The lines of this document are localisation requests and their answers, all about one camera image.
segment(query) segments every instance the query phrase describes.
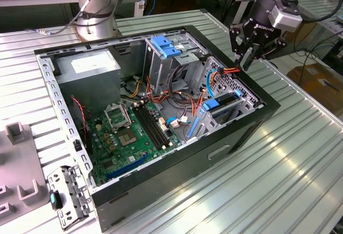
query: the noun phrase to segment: slotted aluminum table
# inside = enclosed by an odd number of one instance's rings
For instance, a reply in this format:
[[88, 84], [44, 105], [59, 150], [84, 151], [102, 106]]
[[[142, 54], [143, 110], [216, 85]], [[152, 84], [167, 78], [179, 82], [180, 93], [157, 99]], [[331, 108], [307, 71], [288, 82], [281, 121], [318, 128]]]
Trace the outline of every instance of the slotted aluminum table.
[[[299, 5], [304, 9], [304, 13], [313, 18], [321, 18], [331, 13], [337, 6], [338, 2], [328, 0], [299, 0]], [[343, 8], [331, 18], [318, 22], [321, 26], [332, 32], [333, 34], [343, 31], [343, 24], [337, 21], [337, 16], [343, 14]]]
[[[118, 21], [123, 34], [195, 25], [231, 59], [228, 30], [210, 14], [179, 12]], [[0, 128], [30, 124], [47, 176], [73, 165], [34, 49], [78, 42], [58, 36], [0, 35]], [[107, 233], [329, 233], [343, 215], [343, 124], [266, 61], [248, 74], [281, 108], [247, 144]], [[60, 233], [47, 204], [0, 233]], [[94, 213], [67, 233], [99, 233]]]

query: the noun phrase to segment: green circuit board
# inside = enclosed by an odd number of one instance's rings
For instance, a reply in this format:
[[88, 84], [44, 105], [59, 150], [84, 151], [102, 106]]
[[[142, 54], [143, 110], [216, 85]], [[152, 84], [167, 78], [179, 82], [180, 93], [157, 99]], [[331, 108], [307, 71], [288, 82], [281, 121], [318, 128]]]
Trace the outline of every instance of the green circuit board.
[[[161, 117], [151, 101], [145, 105], [145, 108], [153, 114], [152, 117]], [[112, 131], [105, 113], [87, 121], [92, 133], [92, 153], [90, 154], [93, 164], [92, 176], [97, 186], [106, 183], [111, 173], [121, 169], [123, 170], [122, 173], [125, 173], [127, 171], [125, 167], [137, 167], [181, 145], [174, 133], [170, 137], [164, 134], [172, 145], [167, 146], [165, 149], [157, 149], [136, 118], [133, 109], [128, 108], [126, 111], [132, 124], [129, 128], [119, 129], [117, 133]], [[110, 118], [112, 123], [121, 122], [123, 115], [116, 111]], [[96, 127], [99, 123], [101, 123], [101, 129], [99, 129], [99, 126], [98, 129]]]

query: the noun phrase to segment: white sticker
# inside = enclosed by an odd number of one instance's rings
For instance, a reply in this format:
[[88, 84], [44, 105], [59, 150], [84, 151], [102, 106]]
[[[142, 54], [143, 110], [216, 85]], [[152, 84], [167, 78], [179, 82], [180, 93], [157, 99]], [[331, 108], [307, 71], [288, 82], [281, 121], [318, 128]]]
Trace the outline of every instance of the white sticker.
[[174, 46], [176, 49], [184, 49], [184, 46], [183, 45], [176, 45]]
[[114, 61], [111, 61], [107, 53], [97, 54], [86, 58], [78, 58], [71, 62], [76, 73], [82, 73], [94, 69], [112, 67]]
[[314, 69], [314, 68], [307, 68], [307, 71], [310, 72], [311, 75], [316, 75], [316, 74], [319, 73], [319, 72], [318, 72], [316, 69]]
[[180, 121], [186, 123], [186, 122], [187, 122], [187, 119], [188, 119], [187, 116], [182, 116], [182, 117], [180, 118]]
[[134, 162], [136, 159], [134, 158], [133, 155], [131, 155], [131, 156], [129, 157], [129, 160], [130, 160], [130, 162]]

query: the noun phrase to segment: motherboard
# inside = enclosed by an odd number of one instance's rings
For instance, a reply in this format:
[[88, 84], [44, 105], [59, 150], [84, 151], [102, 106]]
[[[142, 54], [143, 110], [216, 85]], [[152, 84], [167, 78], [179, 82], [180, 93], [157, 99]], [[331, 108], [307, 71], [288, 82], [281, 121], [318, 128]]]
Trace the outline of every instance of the motherboard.
[[[107, 109], [87, 121], [92, 142], [92, 175], [97, 186], [181, 145], [172, 130], [161, 128], [163, 118], [151, 101], [123, 109], [124, 114]], [[126, 117], [130, 124], [114, 128], [124, 123]]]

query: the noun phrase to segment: yellow wire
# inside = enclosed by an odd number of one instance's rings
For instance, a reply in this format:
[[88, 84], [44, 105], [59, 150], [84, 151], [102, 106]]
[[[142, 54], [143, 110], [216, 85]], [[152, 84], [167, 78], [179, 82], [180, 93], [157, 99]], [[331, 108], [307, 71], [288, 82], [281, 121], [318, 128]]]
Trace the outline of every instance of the yellow wire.
[[138, 94], [139, 84], [140, 84], [140, 81], [137, 82], [136, 90], [135, 90], [135, 92], [132, 95], [129, 96], [130, 98], [133, 98], [133, 97], [135, 97]]

